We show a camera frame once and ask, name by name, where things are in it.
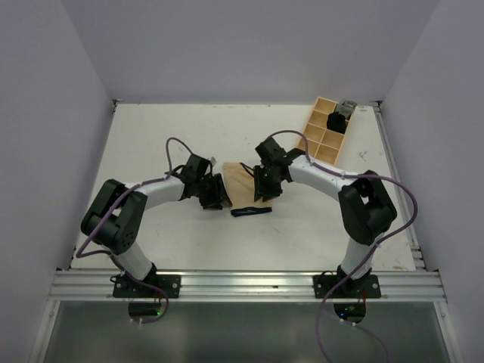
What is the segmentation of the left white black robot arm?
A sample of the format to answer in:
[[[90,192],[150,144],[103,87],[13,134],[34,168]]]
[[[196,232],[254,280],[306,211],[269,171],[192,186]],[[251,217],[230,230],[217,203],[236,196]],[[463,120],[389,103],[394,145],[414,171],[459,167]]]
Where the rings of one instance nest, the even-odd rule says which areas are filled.
[[[203,209],[232,206],[219,173],[193,176],[176,172],[133,185],[115,179],[106,181],[81,222],[86,240],[77,250],[76,258],[107,255],[139,296],[159,293],[163,285],[157,277],[157,268],[137,242],[144,212],[192,197],[199,200]]]

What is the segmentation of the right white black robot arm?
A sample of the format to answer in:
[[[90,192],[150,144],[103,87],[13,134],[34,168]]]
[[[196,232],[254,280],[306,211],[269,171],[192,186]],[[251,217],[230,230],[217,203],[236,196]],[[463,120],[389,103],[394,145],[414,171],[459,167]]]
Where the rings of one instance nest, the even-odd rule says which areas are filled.
[[[362,177],[317,164],[294,148],[264,151],[256,148],[261,164],[253,168],[254,200],[272,200],[282,194],[283,182],[296,182],[333,198],[340,206],[343,227],[349,236],[343,261],[337,269],[337,288],[355,296],[371,273],[372,247],[396,219],[396,208],[379,175],[371,170]]]

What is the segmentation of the beige underwear with navy trim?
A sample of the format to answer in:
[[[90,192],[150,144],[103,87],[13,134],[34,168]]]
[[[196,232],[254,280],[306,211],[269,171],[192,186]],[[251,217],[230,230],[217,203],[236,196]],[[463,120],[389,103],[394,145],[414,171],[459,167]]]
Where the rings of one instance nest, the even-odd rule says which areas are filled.
[[[244,163],[225,162],[222,166],[225,190],[231,201],[230,212],[235,218],[272,212],[270,202],[255,201],[253,169]]]

